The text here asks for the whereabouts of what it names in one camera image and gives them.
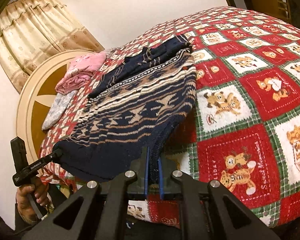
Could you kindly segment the person left hand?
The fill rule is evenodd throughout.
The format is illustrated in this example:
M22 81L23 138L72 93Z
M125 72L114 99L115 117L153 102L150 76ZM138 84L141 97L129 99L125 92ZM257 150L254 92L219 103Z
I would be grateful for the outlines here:
M18 213L27 224L35 224L39 218L34 206L46 208L50 200L47 196L48 187L44 185L39 177L33 177L30 184L22 185L17 188L16 203Z

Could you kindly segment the dark left sleeve forearm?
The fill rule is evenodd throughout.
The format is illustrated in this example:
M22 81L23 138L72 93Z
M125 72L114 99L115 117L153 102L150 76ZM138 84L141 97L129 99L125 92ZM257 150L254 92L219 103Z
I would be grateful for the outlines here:
M40 222L27 197L31 194L34 195L35 202L41 207L47 207L50 204L58 207L67 200L66 196L57 187L49 187L49 185L43 184L38 177L35 178L33 183L17 188L15 195L15 229L10 228L0 216L0 239L21 239L25 233Z

